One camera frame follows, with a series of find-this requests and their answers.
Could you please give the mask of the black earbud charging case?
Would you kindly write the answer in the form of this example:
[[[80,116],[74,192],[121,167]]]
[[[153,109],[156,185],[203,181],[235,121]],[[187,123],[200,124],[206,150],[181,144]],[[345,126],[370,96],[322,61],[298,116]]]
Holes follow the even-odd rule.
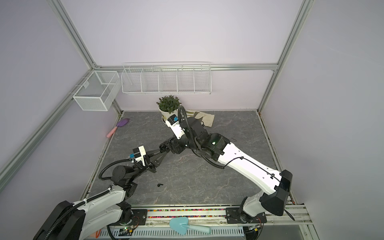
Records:
[[[161,153],[163,153],[163,152],[167,152],[168,153],[171,150],[169,145],[168,145],[168,143],[160,144],[159,149],[160,149]]]

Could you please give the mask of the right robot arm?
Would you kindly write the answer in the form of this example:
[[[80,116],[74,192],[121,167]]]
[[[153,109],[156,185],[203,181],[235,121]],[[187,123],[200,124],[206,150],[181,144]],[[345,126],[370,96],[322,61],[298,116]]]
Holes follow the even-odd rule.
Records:
[[[275,216],[283,216],[287,212],[293,178],[291,172],[274,170],[241,151],[223,135],[208,133],[201,121],[187,116],[182,106],[176,115],[169,116],[164,122],[174,133],[174,137],[167,141],[174,154],[190,149],[211,166],[219,169],[229,167],[260,188],[255,195],[245,197],[234,213],[227,214],[230,221],[263,224],[262,215],[265,212]]]

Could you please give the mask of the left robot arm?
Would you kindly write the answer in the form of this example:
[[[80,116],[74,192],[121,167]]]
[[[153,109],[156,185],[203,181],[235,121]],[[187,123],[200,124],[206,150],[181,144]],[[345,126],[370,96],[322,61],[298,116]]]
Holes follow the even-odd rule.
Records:
[[[127,199],[137,188],[134,179],[143,173],[156,172],[169,150],[145,152],[134,150],[128,159],[118,160],[101,170],[99,179],[112,182],[106,190],[81,201],[59,203],[34,236],[35,240],[83,240],[102,228],[118,224],[138,226]]]

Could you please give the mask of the beige gardening glove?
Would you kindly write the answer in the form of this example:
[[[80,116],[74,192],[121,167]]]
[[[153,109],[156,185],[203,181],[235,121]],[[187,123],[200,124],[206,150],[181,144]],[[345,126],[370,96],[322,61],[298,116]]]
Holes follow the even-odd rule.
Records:
[[[188,117],[193,117],[204,123],[206,127],[211,128],[214,123],[215,115],[200,111],[186,110]]]

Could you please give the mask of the potted green plant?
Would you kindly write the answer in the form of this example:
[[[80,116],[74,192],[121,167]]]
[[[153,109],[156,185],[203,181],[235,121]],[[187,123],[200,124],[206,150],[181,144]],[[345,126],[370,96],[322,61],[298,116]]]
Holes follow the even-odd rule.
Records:
[[[178,97],[169,95],[159,98],[157,105],[162,114],[162,121],[165,123],[172,115],[178,116],[178,109],[182,103]]]

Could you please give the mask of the purple pink brush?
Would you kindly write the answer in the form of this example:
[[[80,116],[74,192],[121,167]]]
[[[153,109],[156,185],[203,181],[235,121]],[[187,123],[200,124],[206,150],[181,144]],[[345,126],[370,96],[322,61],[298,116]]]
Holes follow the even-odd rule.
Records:
[[[129,118],[120,120],[116,126],[106,135],[106,137],[109,139],[113,136],[113,134],[117,131],[118,128],[125,126],[130,121]]]

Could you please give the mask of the teal garden trowel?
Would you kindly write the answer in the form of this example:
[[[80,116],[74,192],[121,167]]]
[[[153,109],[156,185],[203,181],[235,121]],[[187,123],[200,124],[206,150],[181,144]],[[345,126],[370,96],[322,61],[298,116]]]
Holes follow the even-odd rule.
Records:
[[[211,233],[210,227],[190,225],[187,217],[172,218],[170,220],[170,228],[181,235],[186,235],[188,229],[204,234]]]

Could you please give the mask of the white mesh box basket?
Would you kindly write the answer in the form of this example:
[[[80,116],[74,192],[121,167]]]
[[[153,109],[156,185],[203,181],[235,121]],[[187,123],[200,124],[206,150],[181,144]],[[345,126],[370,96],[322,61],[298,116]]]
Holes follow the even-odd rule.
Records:
[[[107,112],[121,87],[117,71],[93,71],[74,93],[73,99],[83,111]]]

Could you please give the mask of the red white work glove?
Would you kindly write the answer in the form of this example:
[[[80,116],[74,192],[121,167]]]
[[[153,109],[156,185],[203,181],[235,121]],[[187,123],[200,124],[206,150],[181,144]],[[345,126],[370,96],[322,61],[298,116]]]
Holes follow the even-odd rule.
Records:
[[[98,230],[97,232],[95,232],[94,237],[95,237],[96,239],[100,237],[100,235],[101,235],[101,231],[102,231],[102,230]]]

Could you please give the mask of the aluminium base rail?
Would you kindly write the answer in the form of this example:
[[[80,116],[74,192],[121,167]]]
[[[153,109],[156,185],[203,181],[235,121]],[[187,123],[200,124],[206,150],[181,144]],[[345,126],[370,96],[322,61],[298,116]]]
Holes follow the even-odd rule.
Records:
[[[138,220],[140,228],[168,227],[172,218],[187,217],[190,225],[205,227],[242,226],[251,227],[261,225],[260,221],[253,223],[236,223],[235,214],[227,213],[227,208],[235,205],[133,205],[132,218],[136,225]],[[310,225],[311,217],[304,205],[286,205],[282,216],[276,216],[266,211],[264,226],[277,225]]]

